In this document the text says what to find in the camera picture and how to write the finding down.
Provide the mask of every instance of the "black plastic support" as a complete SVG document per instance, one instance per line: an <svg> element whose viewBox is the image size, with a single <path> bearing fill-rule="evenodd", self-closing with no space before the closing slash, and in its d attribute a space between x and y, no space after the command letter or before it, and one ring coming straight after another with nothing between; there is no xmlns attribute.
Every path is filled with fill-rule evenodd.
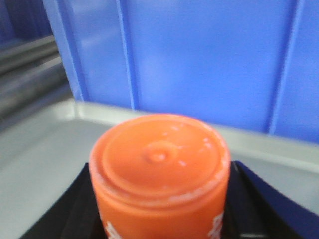
<svg viewBox="0 0 319 239"><path fill-rule="evenodd" d="M267 196L290 205L308 221L291 227ZM319 239L319 217L273 189L240 162L232 162L222 239ZM20 239L106 239L86 164L62 197Z"/></svg>

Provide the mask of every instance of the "blue plastic crate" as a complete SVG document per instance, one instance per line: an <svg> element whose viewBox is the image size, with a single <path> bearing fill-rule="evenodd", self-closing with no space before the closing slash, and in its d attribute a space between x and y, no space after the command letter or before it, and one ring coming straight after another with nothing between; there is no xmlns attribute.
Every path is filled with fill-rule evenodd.
<svg viewBox="0 0 319 239"><path fill-rule="evenodd" d="M319 1L44 5L77 100L319 142Z"/></svg>
<svg viewBox="0 0 319 239"><path fill-rule="evenodd" d="M0 0L0 44L52 34L42 0Z"/></svg>

